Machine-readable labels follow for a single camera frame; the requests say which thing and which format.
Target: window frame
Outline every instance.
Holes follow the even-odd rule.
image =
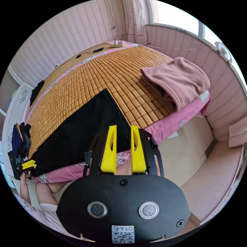
[[[198,22],[199,22],[198,35],[196,35],[194,33],[191,33],[191,32],[189,32],[187,30],[184,30],[182,28],[175,27],[175,26],[166,25],[166,24],[162,24],[162,23],[155,23],[154,22],[154,9],[153,9],[152,0],[145,0],[145,1],[147,2],[148,12],[149,12],[149,24],[148,24],[148,26],[165,27],[165,28],[169,28],[169,29],[173,29],[173,30],[185,33],[185,34],[187,34],[187,35],[189,35],[189,36],[191,36],[191,37],[193,37],[195,39],[199,39],[202,43],[204,43],[205,45],[209,46],[211,49],[216,51],[216,46],[214,44],[211,44],[209,41],[207,41],[205,39],[205,25],[202,22],[200,22],[198,20]],[[240,84],[241,84],[241,86],[243,88],[243,91],[245,93],[245,96],[247,98],[247,82],[242,81],[240,75],[238,74],[238,72],[236,71],[236,69],[232,65],[232,63],[230,63],[229,67],[232,69],[233,73],[236,75],[237,79],[239,80],[239,82],[240,82]]]

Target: black cloth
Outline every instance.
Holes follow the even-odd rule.
[[[35,101],[35,99],[37,98],[41,88],[44,85],[44,83],[45,83],[44,81],[39,82],[38,85],[32,90],[32,95],[30,97],[30,106]]]
[[[31,157],[37,177],[58,168],[83,162],[94,136],[117,125],[117,152],[130,149],[130,126],[107,89],[104,89],[62,122]]]
[[[27,135],[27,137],[30,139],[30,129],[31,129],[31,125],[30,124],[26,124],[25,125],[25,134]]]
[[[27,155],[27,147],[25,145],[25,142],[22,140],[16,125],[13,127],[13,132],[12,132],[12,150],[13,150],[13,155],[15,158],[17,158],[19,155],[22,158],[25,158]]]
[[[26,144],[27,141],[26,141],[26,137],[25,137],[25,123],[24,122],[22,122],[19,125],[19,129],[20,129],[20,132],[21,132],[21,136],[22,136],[23,142],[24,142],[24,144]]]

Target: pink wallpaper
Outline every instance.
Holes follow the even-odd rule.
[[[56,65],[120,33],[126,33],[122,0],[88,1],[44,23],[20,47],[10,65],[22,81],[36,86]]]
[[[247,115],[247,99],[233,71],[218,54],[199,40],[176,30],[147,26],[148,43],[172,58],[185,57],[208,76],[211,103],[207,110],[219,141],[229,137],[228,127]]]

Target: power strip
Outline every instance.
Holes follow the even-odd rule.
[[[114,48],[114,47],[124,47],[124,44],[122,45],[110,45],[111,48]]]

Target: pink bed sheet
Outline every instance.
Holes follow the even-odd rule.
[[[70,71],[75,69],[76,67],[82,65],[83,63],[91,60],[94,57],[101,56],[103,54],[113,52],[118,49],[125,49],[128,47],[137,46],[137,44],[128,44],[126,43],[126,46],[123,48],[116,48],[112,50],[108,50],[105,52],[102,52],[100,54],[97,54],[93,57],[90,57],[77,65],[73,66],[66,72],[64,72],[59,78],[57,78],[48,88],[47,90],[41,95],[41,97],[38,98],[37,102],[34,104],[33,109],[37,106],[37,104],[40,102],[42,97],[52,88],[55,83],[63,78],[65,75],[67,75]],[[206,109],[208,108],[208,105],[210,103],[211,97],[208,91],[201,94],[199,97],[194,99],[190,104],[188,104],[186,107],[181,109],[179,112],[175,112],[168,117],[157,121],[156,123],[148,126],[145,128],[146,131],[151,133],[156,140],[156,142],[159,144],[163,140],[165,140],[167,137],[171,136],[173,133],[175,133],[177,130],[179,130],[183,125],[185,125],[188,121],[190,121],[193,117],[199,116],[202,117]],[[29,117],[31,116],[33,109],[28,114],[29,107],[27,109],[27,112],[25,113],[25,124],[27,123]],[[121,153],[117,154],[117,166],[126,163],[130,160],[131,150],[127,150]],[[36,182],[42,182],[42,183],[55,183],[55,182],[63,182],[63,181],[74,181],[78,178],[81,178],[83,176],[83,170],[84,170],[84,162],[79,164],[74,164],[71,166],[63,167],[60,169],[57,169],[55,171],[45,173],[39,177],[34,178],[32,181],[34,183]]]

